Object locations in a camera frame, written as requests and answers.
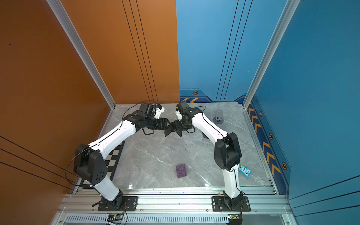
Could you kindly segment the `purple-grey phone stand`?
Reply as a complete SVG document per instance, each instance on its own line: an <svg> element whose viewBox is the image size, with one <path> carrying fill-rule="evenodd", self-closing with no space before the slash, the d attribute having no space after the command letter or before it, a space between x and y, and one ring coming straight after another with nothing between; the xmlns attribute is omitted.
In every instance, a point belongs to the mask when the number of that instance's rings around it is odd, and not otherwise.
<svg viewBox="0 0 360 225"><path fill-rule="evenodd" d="M215 111L215 117L213 118L215 124L222 124L224 122L224 113L222 110Z"/></svg>

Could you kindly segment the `black phone stand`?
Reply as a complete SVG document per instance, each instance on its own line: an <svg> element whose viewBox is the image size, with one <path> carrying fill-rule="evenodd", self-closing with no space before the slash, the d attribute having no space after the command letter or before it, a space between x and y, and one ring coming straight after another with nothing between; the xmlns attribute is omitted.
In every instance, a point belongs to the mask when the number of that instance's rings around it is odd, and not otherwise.
<svg viewBox="0 0 360 225"><path fill-rule="evenodd" d="M182 137L182 132L176 132L174 131L174 122L169 122L168 121L168 127L165 130L165 137L169 136L172 132L175 132L176 134L178 134L180 137Z"/></svg>

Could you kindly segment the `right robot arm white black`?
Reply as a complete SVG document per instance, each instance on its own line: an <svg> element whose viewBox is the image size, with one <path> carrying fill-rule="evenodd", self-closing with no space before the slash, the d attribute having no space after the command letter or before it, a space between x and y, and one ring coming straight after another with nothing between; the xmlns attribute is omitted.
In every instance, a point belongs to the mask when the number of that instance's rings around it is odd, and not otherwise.
<svg viewBox="0 0 360 225"><path fill-rule="evenodd" d="M214 144L214 160L223 170L224 202L227 209L236 211L244 200L244 193L239 187L239 168L242 157L238 137L219 128L206 117L199 107L191 108L187 102L176 106L178 117L173 124L173 131L182 135L188 129L200 130Z"/></svg>

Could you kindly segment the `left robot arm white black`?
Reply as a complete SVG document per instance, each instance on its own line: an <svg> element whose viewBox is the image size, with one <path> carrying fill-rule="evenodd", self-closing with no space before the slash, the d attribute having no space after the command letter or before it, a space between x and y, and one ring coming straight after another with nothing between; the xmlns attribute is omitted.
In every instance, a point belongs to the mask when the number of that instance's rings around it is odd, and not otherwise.
<svg viewBox="0 0 360 225"><path fill-rule="evenodd" d="M160 104L140 103L140 108L123 115L121 122L111 131L90 144L81 144L76 148L74 173L93 186L101 197L116 206L122 204L122 192L108 177L105 160L125 139L144 128L150 130L167 129L167 120L160 115L165 108Z"/></svg>

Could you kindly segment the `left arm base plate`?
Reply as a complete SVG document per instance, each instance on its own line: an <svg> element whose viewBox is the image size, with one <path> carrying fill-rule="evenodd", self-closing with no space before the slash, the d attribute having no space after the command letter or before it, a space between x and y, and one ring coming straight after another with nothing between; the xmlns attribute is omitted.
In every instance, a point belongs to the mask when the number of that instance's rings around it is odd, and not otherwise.
<svg viewBox="0 0 360 225"><path fill-rule="evenodd" d="M137 196L120 196L116 197L113 201L109 201L102 197L96 205L98 205L99 212L135 212L138 199Z"/></svg>

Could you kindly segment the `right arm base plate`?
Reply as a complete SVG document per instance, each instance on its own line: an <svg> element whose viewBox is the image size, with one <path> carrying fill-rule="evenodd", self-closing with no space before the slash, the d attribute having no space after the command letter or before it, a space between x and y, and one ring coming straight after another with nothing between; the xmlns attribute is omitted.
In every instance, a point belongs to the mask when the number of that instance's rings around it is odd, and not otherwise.
<svg viewBox="0 0 360 225"><path fill-rule="evenodd" d="M212 210L214 212L250 212L251 207L247 197L240 200L232 200L224 196L211 197Z"/></svg>

